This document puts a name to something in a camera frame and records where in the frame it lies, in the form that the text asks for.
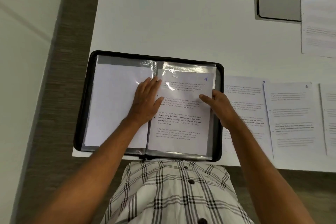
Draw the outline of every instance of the wall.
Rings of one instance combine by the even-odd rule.
[[[0,0],[0,223],[10,222],[61,0]]]

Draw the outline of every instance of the printed page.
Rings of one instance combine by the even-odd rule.
[[[327,155],[336,156],[336,84],[320,84]]]
[[[274,159],[300,153],[325,154],[313,104],[311,82],[264,84]]]
[[[336,57],[336,0],[301,0],[302,53]]]
[[[152,119],[149,150],[206,155],[210,107],[199,94],[212,95],[213,74],[158,70],[164,100]]]
[[[131,108],[140,82],[152,77],[147,67],[96,64],[84,144],[100,146]],[[148,123],[136,133],[129,148],[146,148]]]
[[[273,159],[270,127],[264,95],[264,79],[243,76],[225,76],[224,93],[237,114],[249,127],[269,159]],[[223,149],[234,152],[231,135],[223,128]]]

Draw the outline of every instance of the person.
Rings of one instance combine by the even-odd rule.
[[[130,111],[88,161],[52,196],[34,224],[90,223],[137,130],[163,100],[161,80],[137,87]],[[311,224],[307,209],[261,150],[225,94],[200,95],[229,130],[260,223]],[[253,223],[224,167],[172,159],[131,162],[102,223]]]

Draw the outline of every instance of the black binder border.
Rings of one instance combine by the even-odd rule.
[[[120,58],[128,58],[128,59],[143,59],[143,60],[154,60],[154,61],[166,61],[166,62],[177,62],[177,63],[185,63],[185,64],[194,64],[194,65],[205,65],[205,64],[215,64],[217,70],[220,73],[220,91],[224,92],[224,67],[219,63],[208,62],[208,61],[196,61],[196,60],[187,60],[187,59],[179,59],[179,58],[171,58],[171,57],[158,57],[158,56],[149,56],[149,55],[139,55],[139,54],[129,54],[129,53],[122,53],[122,52],[109,52],[109,51],[94,51],[91,53],[87,65],[83,93],[81,104],[78,112],[77,117],[77,124],[75,135],[73,138],[73,146],[76,150],[82,151],[82,145],[86,130],[87,118],[89,114],[89,107],[91,101],[91,93],[92,93],[92,86],[93,86],[93,78],[94,78],[94,71],[96,67],[96,61],[98,55],[110,56],[110,57],[120,57]],[[209,162],[215,162],[220,160],[222,155],[222,126],[220,120],[215,117],[214,124],[217,124],[217,140],[214,140],[213,144],[213,159],[208,160]],[[153,159],[154,156],[147,156],[147,155],[134,155],[138,156],[141,159]]]

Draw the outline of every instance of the white desk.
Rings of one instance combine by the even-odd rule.
[[[221,63],[225,74],[273,82],[336,82],[336,59],[301,54],[301,25],[254,18],[254,0],[99,0],[90,53],[94,50],[168,56]],[[89,156],[73,152],[73,156]],[[137,159],[124,156],[124,159]],[[336,172],[336,158],[300,155],[274,164],[280,169]],[[239,166],[223,152],[217,165]]]

